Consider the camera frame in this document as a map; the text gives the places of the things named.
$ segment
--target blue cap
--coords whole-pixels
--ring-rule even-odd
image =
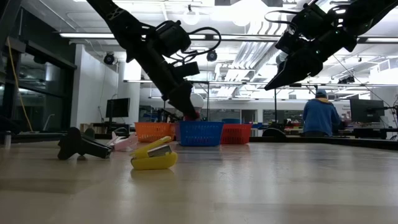
[[[316,98],[328,98],[328,94],[326,93],[326,90],[318,90],[315,97]]]

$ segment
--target man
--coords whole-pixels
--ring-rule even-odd
[[[332,136],[333,125],[339,125],[340,116],[325,90],[318,90],[315,99],[308,101],[304,113],[304,136]]]

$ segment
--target white wall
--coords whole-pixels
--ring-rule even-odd
[[[81,44],[76,46],[75,64],[78,69],[73,80],[70,126],[79,128],[81,123],[101,122],[98,107],[105,117],[107,100],[118,92],[118,74],[87,53]]]
[[[119,63],[118,98],[130,98],[129,117],[124,121],[134,126],[139,118],[140,83],[125,83],[123,80],[139,80],[141,78],[141,66],[134,60],[130,63]]]

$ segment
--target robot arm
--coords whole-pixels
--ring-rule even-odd
[[[127,63],[136,59],[162,93],[163,100],[169,100],[183,114],[196,118],[197,114],[190,102],[192,84],[183,78],[199,73],[197,63],[174,67],[163,58],[163,55],[169,57],[178,50],[183,52],[191,44],[180,21],[165,21],[152,27],[139,22],[112,0],[87,2],[105,20],[120,46],[126,49]]]
[[[329,57],[342,48],[352,52],[358,36],[398,6],[398,0],[357,0],[325,13],[316,2],[304,5],[278,41],[276,48],[288,56],[266,90],[318,75]]]

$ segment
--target red basket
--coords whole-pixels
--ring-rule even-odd
[[[252,124],[224,124],[222,144],[247,144]]]
[[[174,139],[174,124],[138,122],[136,123],[136,134],[139,142],[154,142],[165,136]]]

